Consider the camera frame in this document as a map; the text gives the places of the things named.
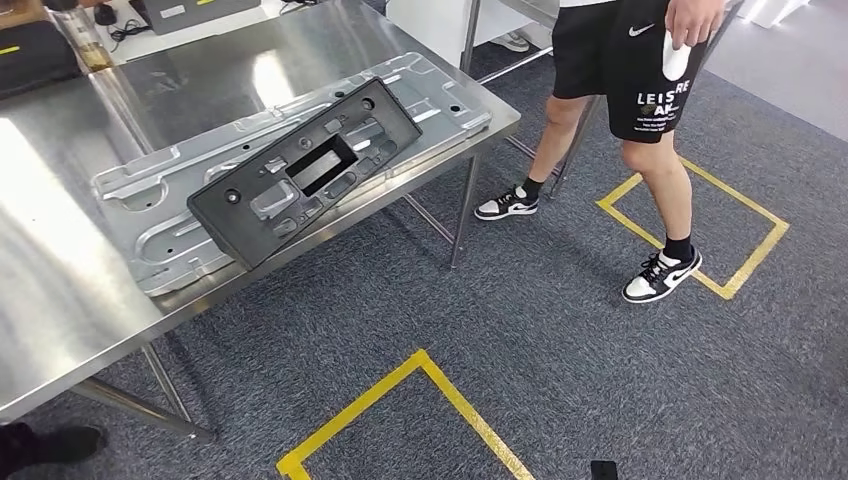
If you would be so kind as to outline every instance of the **metal rod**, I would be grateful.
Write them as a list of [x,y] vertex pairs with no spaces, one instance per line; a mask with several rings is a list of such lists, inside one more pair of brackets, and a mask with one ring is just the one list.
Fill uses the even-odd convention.
[[594,121],[600,105],[601,97],[599,95],[595,95],[589,100],[589,106],[583,113],[580,123],[577,124],[577,130],[574,132],[574,140],[571,141],[571,146],[568,147],[568,151],[562,159],[562,166],[559,169],[559,175],[557,175],[554,185],[551,187],[551,193],[549,195],[550,198],[556,197],[559,194],[560,189],[562,189],[562,185],[568,177],[568,172],[574,165],[574,159],[577,157],[577,152],[580,150],[580,146],[586,137],[586,133],[589,131],[589,125]]
[[448,230],[444,225],[442,225],[441,222],[436,220],[436,217],[434,217],[430,212],[428,212],[423,205],[418,203],[418,200],[412,198],[412,196],[408,194],[404,195],[403,199],[406,200],[407,203],[412,205],[412,208],[414,208],[415,211],[418,212],[418,215],[424,217],[424,220],[427,220],[427,223],[429,223],[433,228],[435,228],[436,231],[439,232],[439,234],[444,237],[445,240],[448,241],[448,243],[453,245],[453,234],[450,232],[450,230]]
[[124,412],[127,412],[139,420],[151,425],[181,433],[189,438],[198,439],[204,443],[211,443],[215,440],[215,434],[209,430],[200,428],[193,423],[186,422],[176,415],[172,415],[159,407],[150,405],[149,403],[130,395],[129,393],[118,390],[108,383],[97,380],[96,378],[83,380],[81,383],[72,387],[71,391],[77,395],[100,402],[104,405],[123,410]]
[[477,21],[480,19],[480,1],[471,0],[471,12],[468,16],[468,30],[465,32],[465,50],[459,61],[459,69],[471,74],[471,59],[474,56],[474,39],[477,37]]
[[704,52],[704,59],[701,61],[701,67],[698,69],[699,72],[704,69],[704,66],[707,64],[707,60],[709,60],[712,56],[715,48],[718,46],[718,42],[720,42],[721,38],[724,37],[724,34],[727,33],[727,29],[730,28],[730,24],[733,23],[733,20],[739,14],[739,10],[742,8],[742,4],[744,3],[745,2],[740,0],[730,9],[730,11],[727,12],[727,16],[724,18],[724,21],[721,22],[721,26],[718,27],[718,30],[716,30],[716,33],[710,40],[710,44],[707,45],[707,51]]
[[497,72],[490,73],[490,74],[486,75],[485,77],[481,78],[480,80],[477,80],[477,83],[479,83],[480,85],[485,85],[485,84],[491,82],[492,80],[494,80],[496,78],[500,78],[500,77],[506,75],[507,73],[509,73],[509,72],[511,72],[515,69],[521,68],[524,65],[527,65],[528,63],[533,62],[533,61],[535,61],[539,58],[542,58],[545,55],[547,55],[547,54],[549,54],[553,51],[554,51],[554,47],[543,48],[542,50],[539,50],[538,52],[534,53],[533,55],[528,56],[527,58],[524,58],[523,60],[519,60],[518,62],[515,62],[512,65],[510,65],[510,66],[508,66],[504,69],[501,69],[501,70],[498,70]]
[[521,150],[521,153],[527,155],[531,159],[536,158],[536,152],[534,152],[533,149],[525,145],[524,142],[515,138],[514,136],[510,135],[506,137],[506,141],[511,143],[512,146],[514,146],[515,148]]
[[171,404],[171,408],[179,413],[183,417],[183,420],[191,422],[191,416],[188,414],[188,410],[186,410],[185,405],[183,405],[183,401],[179,394],[177,394],[174,384],[171,383],[171,377],[169,377],[168,372],[165,371],[165,367],[162,365],[162,359],[159,358],[159,354],[156,353],[153,345],[148,343],[141,347],[141,351],[144,352],[144,356],[147,358],[147,363],[150,364],[150,369],[153,370],[153,375],[156,377],[156,381],[159,382],[159,386],[162,387],[162,391],[164,391],[165,396],[168,397],[168,403]]
[[456,227],[456,241],[453,242],[453,255],[451,255],[451,268],[456,268],[459,256],[463,250],[465,233],[468,225],[468,217],[471,216],[471,208],[474,206],[474,192],[477,188],[477,177],[480,173],[480,155],[471,157],[468,166],[468,179],[465,181],[465,194],[462,198],[462,210],[459,214],[459,223]]

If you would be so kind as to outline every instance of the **hand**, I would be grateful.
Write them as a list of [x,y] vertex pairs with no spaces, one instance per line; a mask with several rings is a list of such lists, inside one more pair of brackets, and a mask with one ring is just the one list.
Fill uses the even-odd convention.
[[671,32],[678,50],[706,42],[724,19],[724,0],[671,0],[665,14],[665,28]]

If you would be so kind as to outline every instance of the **black phone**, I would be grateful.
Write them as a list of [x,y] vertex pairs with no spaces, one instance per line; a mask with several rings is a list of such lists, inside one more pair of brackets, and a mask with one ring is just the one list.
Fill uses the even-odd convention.
[[615,462],[608,460],[592,460],[592,480],[618,480],[618,468]]

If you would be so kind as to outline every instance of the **yellow floor tape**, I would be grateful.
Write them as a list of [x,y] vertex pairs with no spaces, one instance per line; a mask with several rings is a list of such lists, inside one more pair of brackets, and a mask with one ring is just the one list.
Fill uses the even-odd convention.
[[353,422],[359,415],[367,410],[371,405],[382,398],[389,390],[396,387],[406,377],[417,369],[422,369],[430,380],[439,387],[442,394],[447,397],[454,408],[465,418],[469,425],[480,435],[480,438],[486,442],[486,445],[497,455],[497,457],[506,465],[510,472],[518,480],[535,480],[533,475],[521,463],[521,460],[512,453],[512,450],[506,446],[497,433],[492,430],[492,427],[483,420],[483,417],[474,410],[474,407],[468,403],[468,400],[459,393],[459,390],[445,376],[444,372],[435,364],[427,352],[418,350],[401,366],[386,375],[385,378],[377,382],[376,385],[368,389],[359,398],[345,407],[332,420],[319,428],[315,433],[309,436],[303,443],[295,447],[294,450],[287,453],[279,462],[277,462],[277,470],[282,475],[288,475],[291,480],[310,480],[309,473],[303,468],[303,462],[307,457],[315,453],[322,445],[327,443],[330,438],[342,431],[346,426]]
[[[721,191],[727,193],[731,197],[735,198],[742,202],[743,205],[748,208],[754,210],[760,215],[769,219],[772,223],[774,223],[774,228],[766,235],[766,238],[763,242],[754,249],[751,255],[745,260],[745,263],[742,264],[742,267],[730,277],[730,280],[724,285],[719,285],[718,282],[704,275],[702,272],[695,272],[692,276],[701,281],[704,285],[707,286],[710,290],[718,294],[721,298],[725,300],[730,300],[731,298],[739,292],[739,289],[742,288],[742,285],[750,278],[751,274],[754,273],[754,270],[765,260],[766,256],[772,249],[777,245],[777,242],[780,241],[781,237],[789,230],[789,224],[778,218],[773,213],[769,212],[757,202],[751,200],[750,198],[742,195],[741,193],[734,190],[732,187],[722,182],[718,178],[714,177],[710,173],[703,170],[701,167],[695,165],[694,163],[686,160],[681,157],[680,161],[683,162],[683,165],[692,170],[696,174],[700,175],[704,180],[710,182],[714,186],[718,187]],[[604,209],[607,213],[609,213],[613,218],[621,222],[625,227],[629,228],[633,233],[639,235],[640,237],[647,240],[649,243],[654,245],[657,248],[663,248],[663,242],[659,239],[648,233],[644,228],[637,225],[633,220],[627,218],[626,215],[621,213],[618,209],[615,208],[615,202],[619,201],[623,196],[627,195],[630,190],[633,190],[636,185],[642,181],[642,176],[638,173],[633,175],[626,182],[622,183],[618,187],[615,188],[612,192],[609,193],[606,197],[598,200],[598,206]]]

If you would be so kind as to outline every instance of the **mounting hole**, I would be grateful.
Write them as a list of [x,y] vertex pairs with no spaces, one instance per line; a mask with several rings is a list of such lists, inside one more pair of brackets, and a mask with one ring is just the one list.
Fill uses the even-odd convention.
[[241,193],[239,193],[239,191],[234,188],[227,190],[225,196],[227,199],[227,203],[232,203],[233,205],[241,201]]

